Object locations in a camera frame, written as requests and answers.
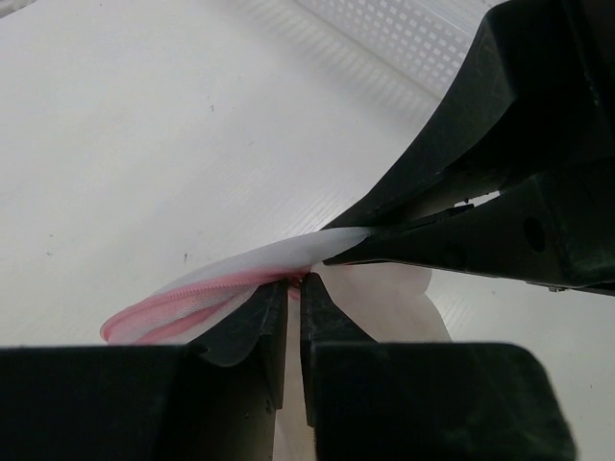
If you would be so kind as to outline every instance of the black mechanical part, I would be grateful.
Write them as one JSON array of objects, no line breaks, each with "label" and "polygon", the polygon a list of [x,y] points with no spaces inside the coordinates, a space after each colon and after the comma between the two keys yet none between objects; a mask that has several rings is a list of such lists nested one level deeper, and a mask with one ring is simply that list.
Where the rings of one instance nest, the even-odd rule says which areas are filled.
[{"label": "black mechanical part", "polygon": [[[383,227],[327,263],[394,260],[608,292],[615,40],[604,24],[613,23],[615,9],[603,0],[515,0],[492,9],[423,131],[330,224]],[[495,190],[500,198],[442,217]]]},{"label": "black mechanical part", "polygon": [[338,459],[576,459],[542,366],[504,344],[312,346],[316,451]]},{"label": "black mechanical part", "polygon": [[314,398],[312,385],[312,345],[341,339],[345,341],[374,341],[332,301],[322,279],[307,274],[301,283],[301,372],[304,382],[307,423],[314,426]]},{"label": "black mechanical part", "polygon": [[615,281],[614,180],[615,158],[534,175],[481,206],[377,232],[328,262],[367,262],[376,255],[552,287],[591,288]]},{"label": "black mechanical part", "polygon": [[261,287],[185,346],[0,351],[0,459],[271,459],[285,287]]}]

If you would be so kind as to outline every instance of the perforated white panel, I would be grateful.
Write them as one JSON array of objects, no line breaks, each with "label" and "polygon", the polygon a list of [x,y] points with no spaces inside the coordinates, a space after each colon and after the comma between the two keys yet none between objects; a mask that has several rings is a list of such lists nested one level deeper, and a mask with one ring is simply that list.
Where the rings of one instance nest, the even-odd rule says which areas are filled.
[{"label": "perforated white panel", "polygon": [[442,97],[482,16],[501,0],[298,0]]}]

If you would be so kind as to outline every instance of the screw hole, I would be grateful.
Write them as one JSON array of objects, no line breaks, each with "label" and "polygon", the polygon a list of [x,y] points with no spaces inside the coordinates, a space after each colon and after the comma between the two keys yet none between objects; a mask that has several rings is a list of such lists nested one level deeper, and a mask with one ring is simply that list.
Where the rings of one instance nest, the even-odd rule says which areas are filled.
[{"label": "screw hole", "polygon": [[542,253],[545,251],[547,242],[545,240],[545,232],[542,229],[542,225],[536,218],[527,218],[523,223],[523,233],[526,236],[531,248],[537,252]]}]

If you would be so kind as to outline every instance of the pink trim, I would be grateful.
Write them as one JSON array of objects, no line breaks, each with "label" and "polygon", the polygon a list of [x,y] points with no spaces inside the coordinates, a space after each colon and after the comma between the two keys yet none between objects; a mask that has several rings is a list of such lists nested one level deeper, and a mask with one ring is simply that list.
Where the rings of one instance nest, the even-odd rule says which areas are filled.
[{"label": "pink trim", "polygon": [[[157,342],[205,322],[208,317],[227,305],[237,294],[231,294],[227,300],[221,303],[199,308],[198,305],[203,304],[208,298],[223,295],[225,292],[233,293],[233,291],[241,290],[241,288],[250,285],[262,285],[279,279],[300,279],[308,271],[309,268],[265,268],[191,283],[165,293],[150,296],[140,303],[125,308],[110,317],[101,326],[100,334],[105,341],[109,342],[110,338],[117,333],[117,329],[122,329],[123,333],[121,334],[124,334],[127,331],[135,331],[141,328],[146,332],[134,343]],[[164,322],[166,323],[156,326],[156,323]],[[148,324],[152,326],[149,331],[147,331]]]}]

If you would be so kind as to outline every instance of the white tabletop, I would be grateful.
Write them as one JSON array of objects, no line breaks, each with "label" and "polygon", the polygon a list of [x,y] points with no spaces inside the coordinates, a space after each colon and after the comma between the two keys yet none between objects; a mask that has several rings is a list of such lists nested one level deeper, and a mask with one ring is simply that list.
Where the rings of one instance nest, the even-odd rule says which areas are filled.
[{"label": "white tabletop", "polygon": [[[437,100],[290,0],[39,0],[0,19],[0,344],[100,344],[190,270],[319,229]],[[548,369],[615,449],[615,302],[437,272],[456,340]]]}]

